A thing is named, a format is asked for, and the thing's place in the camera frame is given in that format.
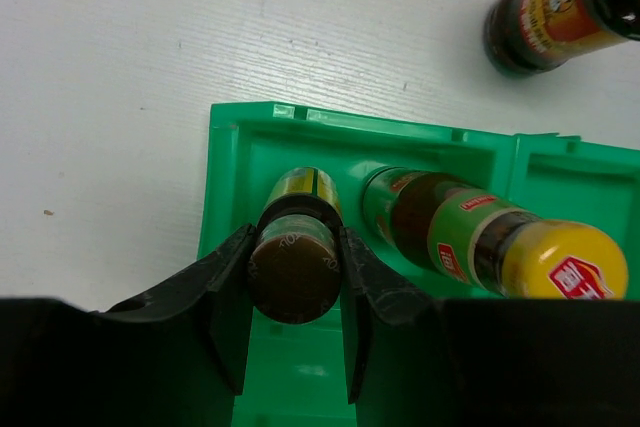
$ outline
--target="green plastic tray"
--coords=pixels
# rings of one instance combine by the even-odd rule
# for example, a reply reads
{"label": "green plastic tray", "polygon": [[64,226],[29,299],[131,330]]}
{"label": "green plastic tray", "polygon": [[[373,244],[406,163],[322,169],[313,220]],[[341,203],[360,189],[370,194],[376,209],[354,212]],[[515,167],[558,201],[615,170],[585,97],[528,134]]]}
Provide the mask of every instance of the green plastic tray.
{"label": "green plastic tray", "polygon": [[[364,180],[383,165],[459,175],[542,216],[586,222],[609,234],[640,298],[640,152],[579,137],[507,136],[365,117],[277,102],[211,109],[209,164],[199,255],[246,222],[257,222],[276,180],[313,166],[335,180],[346,225],[387,264],[429,294],[491,297],[413,266],[365,227]],[[347,405],[339,303],[321,319],[281,325],[254,313],[245,392],[235,427],[355,426]]]}

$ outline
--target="bottle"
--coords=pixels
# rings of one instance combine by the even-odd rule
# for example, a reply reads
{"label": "bottle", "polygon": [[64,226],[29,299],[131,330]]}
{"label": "bottle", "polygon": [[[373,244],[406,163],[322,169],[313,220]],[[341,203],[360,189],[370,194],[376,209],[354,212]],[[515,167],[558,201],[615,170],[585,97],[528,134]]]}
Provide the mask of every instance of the bottle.
{"label": "bottle", "polygon": [[249,296],[260,312],[302,324],[333,306],[342,281],[334,240],[341,225],[336,186],[325,172],[303,167],[278,180],[247,268]]}
{"label": "bottle", "polygon": [[492,62],[522,75],[626,40],[640,40],[640,0],[499,0],[484,27]]}
{"label": "bottle", "polygon": [[606,234],[542,219],[453,175],[382,169],[365,187],[363,213],[414,264],[505,297],[626,293],[624,255]]}

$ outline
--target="red logo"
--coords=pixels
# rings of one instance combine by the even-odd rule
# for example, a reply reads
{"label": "red logo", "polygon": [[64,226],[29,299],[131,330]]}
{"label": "red logo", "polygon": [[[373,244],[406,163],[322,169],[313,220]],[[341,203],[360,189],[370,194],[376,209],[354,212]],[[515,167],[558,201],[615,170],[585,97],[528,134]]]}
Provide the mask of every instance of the red logo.
{"label": "red logo", "polygon": [[569,256],[550,273],[549,279],[567,299],[606,299],[613,295],[597,265]]}
{"label": "red logo", "polygon": [[469,283],[467,275],[460,268],[456,254],[453,252],[453,247],[448,244],[438,244],[438,256],[442,266],[451,277],[458,279],[462,282]]}
{"label": "red logo", "polygon": [[460,204],[460,208],[466,212],[475,209],[476,207],[480,207],[481,205],[488,204],[496,200],[497,197],[491,194],[483,194],[478,197],[474,197],[473,199],[469,199],[466,202]]}

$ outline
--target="orange label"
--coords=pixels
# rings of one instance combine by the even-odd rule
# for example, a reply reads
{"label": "orange label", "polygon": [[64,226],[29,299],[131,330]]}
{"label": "orange label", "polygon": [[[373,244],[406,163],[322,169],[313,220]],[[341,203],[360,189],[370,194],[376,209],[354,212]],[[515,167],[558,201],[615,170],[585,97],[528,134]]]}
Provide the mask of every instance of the orange label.
{"label": "orange label", "polygon": [[453,247],[449,244],[438,244],[438,256],[447,274],[462,282],[469,282],[467,275],[460,268],[456,254],[453,252]]}
{"label": "orange label", "polygon": [[611,292],[597,265],[569,256],[550,273],[549,279],[567,299],[606,299]]}
{"label": "orange label", "polygon": [[625,40],[603,30],[589,15],[585,0],[522,0],[520,30],[532,50],[554,61]]}
{"label": "orange label", "polygon": [[393,241],[393,236],[391,235],[391,230],[389,230],[389,224],[387,224],[386,219],[382,215],[376,216],[376,225],[378,226],[378,230],[380,234],[385,238],[387,242],[391,245],[395,245]]}
{"label": "orange label", "polygon": [[460,208],[469,212],[470,210],[475,209],[476,207],[480,207],[484,204],[489,204],[496,200],[497,197],[491,194],[479,195],[478,197],[474,197],[473,199],[469,199],[466,202],[460,204]]}

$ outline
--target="white table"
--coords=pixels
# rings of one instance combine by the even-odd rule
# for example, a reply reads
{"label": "white table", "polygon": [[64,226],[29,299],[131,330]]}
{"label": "white table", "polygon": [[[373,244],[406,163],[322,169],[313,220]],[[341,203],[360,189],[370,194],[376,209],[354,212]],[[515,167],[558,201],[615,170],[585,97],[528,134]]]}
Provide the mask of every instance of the white table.
{"label": "white table", "polygon": [[193,261],[215,102],[640,148],[640,47],[509,80],[493,1],[0,0],[0,295],[104,309]]}

